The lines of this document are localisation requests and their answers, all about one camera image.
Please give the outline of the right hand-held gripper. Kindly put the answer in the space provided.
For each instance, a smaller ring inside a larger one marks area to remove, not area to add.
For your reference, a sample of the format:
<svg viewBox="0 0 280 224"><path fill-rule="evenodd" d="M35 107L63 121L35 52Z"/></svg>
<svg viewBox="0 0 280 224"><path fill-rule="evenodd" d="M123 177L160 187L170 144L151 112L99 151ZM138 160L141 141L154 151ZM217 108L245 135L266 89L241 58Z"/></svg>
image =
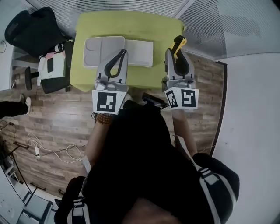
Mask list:
<svg viewBox="0 0 280 224"><path fill-rule="evenodd" d="M162 89L170 109L197 109L199 89L196 89L194 65L186 52L178 51L178 71L172 50L165 52L165 72L168 78L162 80Z"/></svg>

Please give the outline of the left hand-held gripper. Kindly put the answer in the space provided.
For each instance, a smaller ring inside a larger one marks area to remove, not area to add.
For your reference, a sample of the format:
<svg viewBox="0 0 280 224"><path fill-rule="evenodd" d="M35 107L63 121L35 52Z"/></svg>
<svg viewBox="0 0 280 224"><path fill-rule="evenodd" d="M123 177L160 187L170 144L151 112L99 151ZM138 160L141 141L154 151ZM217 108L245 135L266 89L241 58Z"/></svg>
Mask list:
<svg viewBox="0 0 280 224"><path fill-rule="evenodd" d="M111 69L118 61L118 71L115 75L112 75ZM94 82L94 90L92 91L94 113L118 114L129 89L128 86L125 85L127 68L128 52L125 49L111 53L100 62L96 74L97 79Z"/></svg>

